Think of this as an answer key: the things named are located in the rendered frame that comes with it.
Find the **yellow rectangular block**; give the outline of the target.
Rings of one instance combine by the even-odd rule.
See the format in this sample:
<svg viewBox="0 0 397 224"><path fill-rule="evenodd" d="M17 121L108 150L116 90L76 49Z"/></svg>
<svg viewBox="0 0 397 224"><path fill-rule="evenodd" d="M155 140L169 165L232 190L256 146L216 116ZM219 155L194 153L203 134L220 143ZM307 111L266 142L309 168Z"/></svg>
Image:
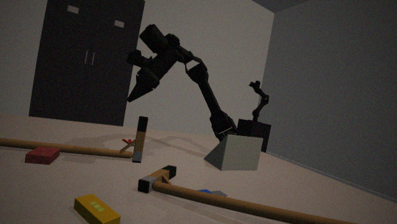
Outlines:
<svg viewBox="0 0 397 224"><path fill-rule="evenodd" d="M74 200L74 209L89 224L119 224L120 217L113 209L94 194L84 195Z"/></svg>

